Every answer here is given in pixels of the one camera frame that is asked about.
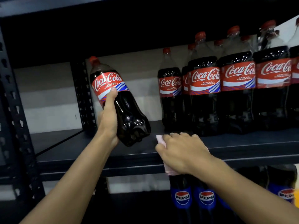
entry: red and white label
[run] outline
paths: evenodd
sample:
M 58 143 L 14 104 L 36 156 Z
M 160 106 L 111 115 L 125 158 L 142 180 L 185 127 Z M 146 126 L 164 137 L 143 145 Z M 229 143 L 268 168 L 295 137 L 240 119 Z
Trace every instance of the red and white label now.
M 246 61 L 221 68 L 221 91 L 255 88 L 255 63 Z
M 220 92 L 219 67 L 198 68 L 188 72 L 189 95 Z
M 289 86 L 291 84 L 292 60 L 284 58 L 256 65 L 257 88 Z
M 299 83 L 299 56 L 292 58 L 292 84 Z
M 183 75 L 183 94 L 189 94 L 188 93 L 188 73 L 186 75 Z
M 118 92 L 129 90 L 121 76 L 116 72 L 102 73 L 92 82 L 92 89 L 98 97 L 102 107 L 104 107 L 106 95 L 110 92 L 112 87 L 115 87 Z
M 160 97 L 173 97 L 182 94 L 182 78 L 169 76 L 158 79 Z

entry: red bottle cap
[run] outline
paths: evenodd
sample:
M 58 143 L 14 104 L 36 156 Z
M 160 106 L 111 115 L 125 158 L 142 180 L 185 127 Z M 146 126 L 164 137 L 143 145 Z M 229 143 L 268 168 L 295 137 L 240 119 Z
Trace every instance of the red bottle cap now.
M 214 45 L 215 45 L 215 46 L 219 46 L 219 45 L 222 45 L 222 44 L 223 44 L 223 39 L 215 40 L 215 41 L 214 41 Z
M 248 41 L 250 39 L 250 35 L 245 35 L 241 37 L 241 41 Z
M 265 22 L 261 26 L 261 30 L 268 29 L 268 28 L 271 28 L 271 27 L 276 27 L 276 21 L 275 20 L 269 20 L 269 21 Z
M 195 43 L 188 45 L 188 50 L 193 50 L 195 48 Z
M 170 48 L 169 47 L 163 49 L 163 54 L 166 54 L 166 53 L 170 53 Z
M 227 30 L 227 35 L 240 32 L 239 26 L 232 26 L 230 29 Z
M 200 40 L 200 39 L 205 39 L 205 32 L 204 31 L 198 32 L 195 35 L 195 41 Z
M 91 56 L 89 58 L 89 62 L 90 62 L 91 65 L 93 65 L 96 62 L 100 63 L 99 59 L 96 56 Z

